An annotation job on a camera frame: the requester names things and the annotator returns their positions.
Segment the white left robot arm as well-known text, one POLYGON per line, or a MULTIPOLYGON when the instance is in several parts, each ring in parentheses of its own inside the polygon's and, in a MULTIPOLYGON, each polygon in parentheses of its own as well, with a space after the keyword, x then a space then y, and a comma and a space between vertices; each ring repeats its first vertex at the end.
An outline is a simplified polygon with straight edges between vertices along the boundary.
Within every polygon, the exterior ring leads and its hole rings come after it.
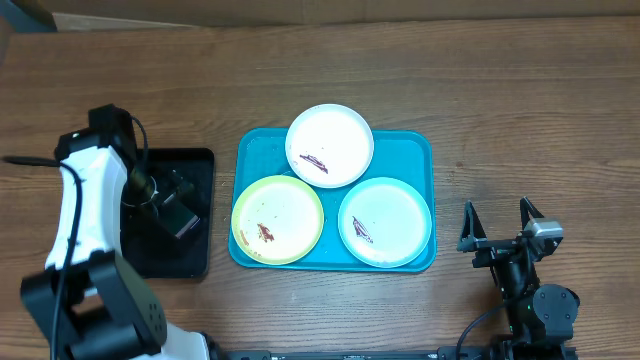
POLYGON ((128 169, 114 145, 63 135, 52 159, 63 179, 58 231, 45 269, 23 279, 20 296, 53 359, 208 359, 207 338, 171 324, 146 282, 122 257, 121 197, 128 169))

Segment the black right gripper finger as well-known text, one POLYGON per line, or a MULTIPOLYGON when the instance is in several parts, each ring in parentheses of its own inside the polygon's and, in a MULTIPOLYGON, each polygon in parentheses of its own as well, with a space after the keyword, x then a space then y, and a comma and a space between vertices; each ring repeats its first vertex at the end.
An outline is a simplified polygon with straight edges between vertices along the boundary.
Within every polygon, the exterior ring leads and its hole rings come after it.
POLYGON ((544 215, 526 197, 522 197, 519 202, 520 219, 522 229, 525 229, 531 219, 543 218, 544 215))
POLYGON ((459 239, 460 250, 477 250, 478 243, 486 240, 486 233, 471 201, 464 207, 463 228, 459 239))

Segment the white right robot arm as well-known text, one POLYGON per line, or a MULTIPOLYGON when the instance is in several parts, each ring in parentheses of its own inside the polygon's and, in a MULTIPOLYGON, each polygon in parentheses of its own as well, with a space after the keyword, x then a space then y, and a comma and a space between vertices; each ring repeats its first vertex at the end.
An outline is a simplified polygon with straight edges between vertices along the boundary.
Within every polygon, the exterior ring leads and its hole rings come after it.
POLYGON ((475 255, 475 268, 488 268, 502 303, 473 320, 453 350, 455 359, 575 359, 573 338, 579 296, 557 285, 544 285, 534 264, 552 255, 564 238, 560 223, 544 216, 528 198, 520 200, 521 230, 512 239, 490 240, 473 204, 464 208, 457 250, 475 255), (465 347, 471 330, 489 317, 505 312, 510 333, 495 335, 485 347, 465 347))

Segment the yellow green plate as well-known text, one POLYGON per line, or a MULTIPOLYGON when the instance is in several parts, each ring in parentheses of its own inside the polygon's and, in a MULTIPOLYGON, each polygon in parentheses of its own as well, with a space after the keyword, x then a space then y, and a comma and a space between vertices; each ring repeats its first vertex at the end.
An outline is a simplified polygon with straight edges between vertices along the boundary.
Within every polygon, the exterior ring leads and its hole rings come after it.
POLYGON ((319 241, 324 223, 320 198, 309 185, 273 175, 240 194, 231 214, 231 234, 252 260, 280 266, 306 256, 319 241))

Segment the white plate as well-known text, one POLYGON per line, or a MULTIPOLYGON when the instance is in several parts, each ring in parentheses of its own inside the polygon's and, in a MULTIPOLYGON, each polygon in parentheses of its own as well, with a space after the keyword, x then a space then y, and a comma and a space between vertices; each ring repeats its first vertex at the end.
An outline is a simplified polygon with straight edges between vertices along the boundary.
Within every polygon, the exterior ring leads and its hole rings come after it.
POLYGON ((294 173, 320 188, 353 183, 365 173, 373 154, 368 123, 340 104, 320 104, 303 111, 285 137, 285 155, 294 173))

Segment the green pink sponge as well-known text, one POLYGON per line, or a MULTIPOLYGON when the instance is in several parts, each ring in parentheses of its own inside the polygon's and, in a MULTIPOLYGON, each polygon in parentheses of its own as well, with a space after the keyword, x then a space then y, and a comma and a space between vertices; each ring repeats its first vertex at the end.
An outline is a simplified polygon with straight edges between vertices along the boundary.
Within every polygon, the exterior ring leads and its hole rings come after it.
POLYGON ((180 200, 172 199, 159 208, 159 219, 163 226, 180 239, 200 222, 200 217, 180 200))

